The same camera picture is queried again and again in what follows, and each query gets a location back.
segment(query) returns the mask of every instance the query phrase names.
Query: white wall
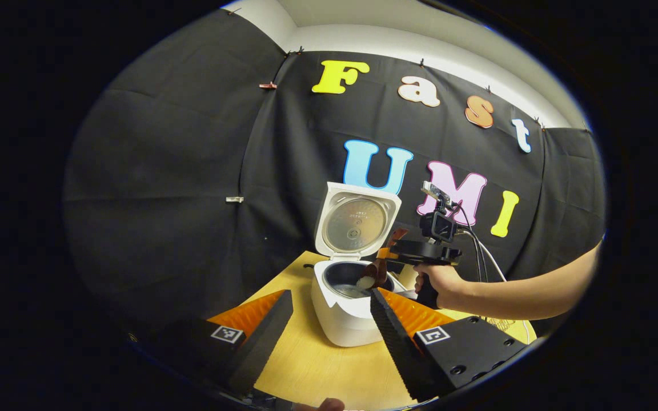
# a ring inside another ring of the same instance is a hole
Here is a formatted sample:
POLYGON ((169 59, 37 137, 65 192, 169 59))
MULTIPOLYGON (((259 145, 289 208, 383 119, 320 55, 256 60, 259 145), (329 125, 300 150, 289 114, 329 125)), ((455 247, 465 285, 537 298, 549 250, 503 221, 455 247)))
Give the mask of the white wall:
MULTIPOLYGON (((223 8, 230 11, 240 8, 236 14, 261 29, 284 51, 298 50, 303 46, 306 51, 352 51, 417 63, 423 58, 423 64, 428 67, 448 72, 484 88, 491 86, 492 93, 514 104, 530 117, 539 117, 545 127, 584 127, 584 115, 562 85, 558 84, 553 90, 548 81, 544 90, 548 95, 556 94, 559 104, 555 106, 539 90, 501 65, 448 42, 379 26, 327 24, 298 27, 276 0, 239 0, 223 8)), ((487 37, 491 33, 481 26, 474 26, 487 37)), ((462 40, 459 39, 459 43, 465 44, 462 40)), ((520 58, 519 55, 515 50, 515 58, 520 58)), ((530 62, 536 63, 530 58, 528 60, 525 62, 528 65, 530 62)))

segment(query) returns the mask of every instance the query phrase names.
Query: clip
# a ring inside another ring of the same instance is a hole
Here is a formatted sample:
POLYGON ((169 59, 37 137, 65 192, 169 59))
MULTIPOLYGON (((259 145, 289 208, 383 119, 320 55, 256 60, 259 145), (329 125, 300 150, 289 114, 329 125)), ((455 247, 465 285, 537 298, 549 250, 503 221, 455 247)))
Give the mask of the clip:
POLYGON ((271 81, 271 83, 268 84, 259 84, 258 87, 269 88, 271 90, 275 90, 276 88, 279 88, 279 86, 277 84, 274 84, 273 81, 271 81))
POLYGON ((398 258, 400 258, 400 256, 395 254, 394 252, 390 252, 389 247, 383 247, 377 250, 377 258, 381 258, 381 259, 390 258, 397 260, 398 258))

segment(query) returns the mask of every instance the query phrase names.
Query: blue letter u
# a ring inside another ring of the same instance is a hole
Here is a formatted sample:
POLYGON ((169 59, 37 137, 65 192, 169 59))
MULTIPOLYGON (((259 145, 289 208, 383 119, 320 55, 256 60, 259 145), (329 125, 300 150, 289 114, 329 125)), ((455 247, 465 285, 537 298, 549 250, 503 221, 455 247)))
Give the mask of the blue letter u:
POLYGON ((349 140, 344 144, 344 148, 347 149, 347 165, 344 167, 345 184, 382 190, 395 195, 400 192, 405 177, 405 166, 413 159, 413 153, 402 148, 388 148, 387 156, 391 158, 391 164, 387 184, 384 187, 373 187, 367 183, 367 174, 370 171, 372 156, 379 151, 377 145, 368 141, 349 140))

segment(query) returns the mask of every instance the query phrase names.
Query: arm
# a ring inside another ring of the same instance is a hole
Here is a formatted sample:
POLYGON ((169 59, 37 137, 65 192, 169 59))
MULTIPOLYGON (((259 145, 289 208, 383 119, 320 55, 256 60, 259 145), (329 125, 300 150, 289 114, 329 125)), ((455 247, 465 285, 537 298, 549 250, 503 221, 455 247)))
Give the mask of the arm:
MULTIPOLYGON (((464 281, 449 265, 421 264, 415 271, 428 274, 441 308, 505 320, 541 320, 575 306, 595 272, 599 249, 600 243, 556 270, 508 283, 464 281)), ((418 276, 416 291, 422 284, 423 276, 418 276)))

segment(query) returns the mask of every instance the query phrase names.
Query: inner pot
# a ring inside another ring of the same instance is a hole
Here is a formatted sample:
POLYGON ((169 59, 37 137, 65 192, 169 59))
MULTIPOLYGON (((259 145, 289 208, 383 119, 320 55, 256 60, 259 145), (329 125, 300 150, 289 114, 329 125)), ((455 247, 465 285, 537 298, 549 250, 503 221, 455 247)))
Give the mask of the inner pot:
MULTIPOLYGON (((366 264, 353 262, 329 265, 326 270, 324 270, 324 283, 326 283, 332 291, 337 292, 337 294, 347 297, 348 299, 362 299, 362 297, 369 297, 370 292, 367 289, 357 287, 357 281, 362 278, 362 272, 366 266, 366 264)), ((391 292, 395 289, 395 284, 392 282, 392 278, 390 278, 389 274, 387 275, 387 281, 385 281, 381 287, 391 292)))

